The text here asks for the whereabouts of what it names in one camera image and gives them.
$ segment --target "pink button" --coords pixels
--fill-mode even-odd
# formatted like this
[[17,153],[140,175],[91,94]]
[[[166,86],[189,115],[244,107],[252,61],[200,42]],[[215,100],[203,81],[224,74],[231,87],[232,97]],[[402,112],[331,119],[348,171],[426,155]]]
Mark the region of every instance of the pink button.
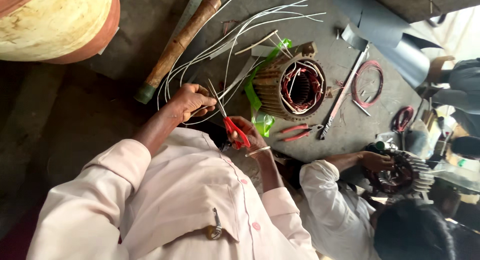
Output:
[[255,230],[260,231],[260,225],[258,223],[254,222],[251,225],[255,228]]

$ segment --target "bangle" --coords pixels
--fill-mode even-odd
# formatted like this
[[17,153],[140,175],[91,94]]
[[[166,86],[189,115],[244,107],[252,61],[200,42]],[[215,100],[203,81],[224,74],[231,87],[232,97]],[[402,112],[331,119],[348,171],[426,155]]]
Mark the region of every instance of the bangle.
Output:
[[248,154],[245,154],[245,157],[250,157],[253,154],[257,154],[257,153],[262,152],[262,151],[267,150],[267,149],[270,149],[270,146],[262,147],[259,150],[255,150],[254,152],[250,152]]

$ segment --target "white shirt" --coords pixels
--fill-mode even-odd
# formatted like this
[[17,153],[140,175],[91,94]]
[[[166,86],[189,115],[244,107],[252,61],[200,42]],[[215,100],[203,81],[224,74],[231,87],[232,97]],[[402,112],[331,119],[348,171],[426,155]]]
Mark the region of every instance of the white shirt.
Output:
[[339,171],[325,160],[302,166],[305,198],[297,206],[312,245],[334,260],[378,260],[370,215],[375,209],[347,185],[339,186]]
[[[223,231],[208,240],[205,227],[216,225],[213,208]],[[176,128],[152,159],[141,143],[122,140],[75,180],[51,189],[27,259],[317,256],[284,187],[260,199],[207,134]]]

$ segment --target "red scissors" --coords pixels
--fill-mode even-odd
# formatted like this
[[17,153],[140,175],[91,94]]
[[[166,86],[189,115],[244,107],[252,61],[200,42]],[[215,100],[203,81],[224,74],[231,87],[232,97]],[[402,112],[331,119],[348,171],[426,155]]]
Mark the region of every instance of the red scissors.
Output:
[[237,148],[240,148],[242,146],[250,147],[250,142],[248,141],[247,136],[243,133],[243,131],[241,129],[239,129],[239,128],[237,128],[237,126],[235,126],[235,124],[232,122],[230,117],[227,116],[227,113],[225,113],[225,109],[223,108],[223,105],[220,102],[219,96],[215,92],[215,88],[213,87],[213,84],[210,81],[210,79],[208,79],[208,89],[210,90],[210,93],[212,93],[213,96],[215,97],[216,102],[218,104],[218,109],[220,110],[220,112],[223,115],[223,123],[225,124],[226,131],[230,134],[232,134],[234,131],[237,132],[238,135],[240,136],[240,138],[242,138],[242,140],[243,140],[243,143],[241,143],[239,141],[235,141],[235,144],[237,145]]

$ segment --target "wrist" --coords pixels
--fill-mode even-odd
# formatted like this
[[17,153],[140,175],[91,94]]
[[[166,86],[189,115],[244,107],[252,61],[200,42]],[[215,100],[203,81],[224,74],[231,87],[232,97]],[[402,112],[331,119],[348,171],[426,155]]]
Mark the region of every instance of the wrist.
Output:
[[266,149],[256,154],[250,156],[250,158],[255,159],[256,161],[264,160],[264,159],[271,159],[273,158],[273,153],[271,149]]
[[174,122],[176,124],[175,126],[178,126],[183,122],[183,110],[175,104],[169,102],[160,108],[157,114],[162,115],[171,122]]
[[365,158],[366,151],[360,151],[355,153],[357,156],[357,164],[363,164],[363,159]]

